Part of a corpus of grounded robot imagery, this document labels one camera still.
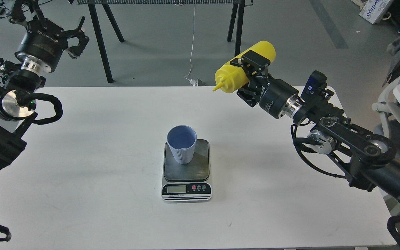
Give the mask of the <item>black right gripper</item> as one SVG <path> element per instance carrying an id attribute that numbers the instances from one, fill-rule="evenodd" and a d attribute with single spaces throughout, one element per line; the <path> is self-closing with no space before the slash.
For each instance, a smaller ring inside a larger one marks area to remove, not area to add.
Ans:
<path id="1" fill-rule="evenodd" d="M 249 50 L 240 57 L 230 60 L 237 67 L 230 78 L 234 82 L 249 82 L 237 90 L 237 95 L 249 106 L 257 104 L 276 119 L 288 116 L 303 120 L 303 102 L 299 100 L 298 90 L 283 80 L 271 76 L 253 76 L 270 65 L 270 59 Z"/>

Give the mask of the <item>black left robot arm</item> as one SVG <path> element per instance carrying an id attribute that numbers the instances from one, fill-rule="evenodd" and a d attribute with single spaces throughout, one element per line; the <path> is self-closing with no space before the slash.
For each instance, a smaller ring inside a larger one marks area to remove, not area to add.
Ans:
<path id="1" fill-rule="evenodd" d="M 57 122 L 64 113 L 60 100 L 38 92 L 44 74 L 52 73 L 64 52 L 78 58 L 89 42 L 85 16 L 75 29 L 65 30 L 40 9 L 37 0 L 16 0 L 8 20 L 25 28 L 15 57 L 17 63 L 0 58 L 0 170 L 8 167 L 27 146 L 22 139 L 33 124 Z"/>

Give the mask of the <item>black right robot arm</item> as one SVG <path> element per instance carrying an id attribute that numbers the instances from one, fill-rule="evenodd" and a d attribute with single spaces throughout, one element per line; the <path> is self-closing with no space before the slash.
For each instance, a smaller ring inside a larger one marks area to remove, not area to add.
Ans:
<path id="1" fill-rule="evenodd" d="M 329 103 L 334 94 L 327 89 L 327 77 L 313 71 L 301 95 L 283 80 L 273 78 L 267 71 L 270 60 L 249 50 L 232 66 L 240 67 L 248 82 L 238 89 L 238 96 L 249 106 L 259 104 L 274 118 L 293 119 L 291 133 L 298 155 L 318 152 L 328 157 L 344 172 L 350 187 L 372 191 L 379 187 L 400 203 L 400 160 L 390 139 L 374 134 L 343 116 L 343 109 Z M 400 216 L 392 216 L 387 229 L 400 246 L 396 224 Z"/>

